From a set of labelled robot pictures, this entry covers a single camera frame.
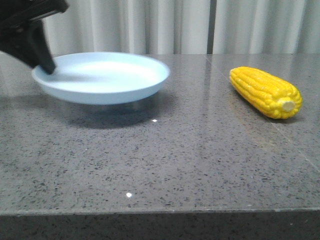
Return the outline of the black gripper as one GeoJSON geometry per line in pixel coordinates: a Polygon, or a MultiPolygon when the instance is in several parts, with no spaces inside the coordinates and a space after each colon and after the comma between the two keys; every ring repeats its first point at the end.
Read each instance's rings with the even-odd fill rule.
{"type": "Polygon", "coordinates": [[[0,2],[0,50],[31,68],[40,66],[51,75],[56,64],[43,28],[43,18],[64,13],[66,0],[2,0],[0,2]],[[11,44],[12,38],[27,31],[27,46],[11,44]]]}

